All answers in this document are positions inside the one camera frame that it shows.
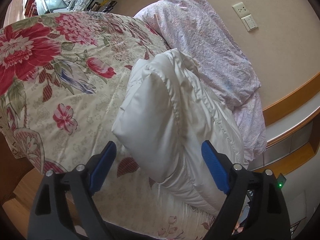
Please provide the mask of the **person's right hand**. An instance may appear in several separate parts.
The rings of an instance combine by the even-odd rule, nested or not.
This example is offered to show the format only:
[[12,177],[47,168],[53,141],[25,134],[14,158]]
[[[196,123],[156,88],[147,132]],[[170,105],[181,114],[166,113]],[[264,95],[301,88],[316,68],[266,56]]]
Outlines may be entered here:
[[241,212],[240,217],[236,223],[236,226],[235,226],[233,233],[232,233],[233,235],[242,232],[242,230],[244,229],[244,225],[246,223],[246,220],[247,220],[247,217],[249,214],[249,210],[250,210],[249,205],[246,205],[244,207],[243,211]]

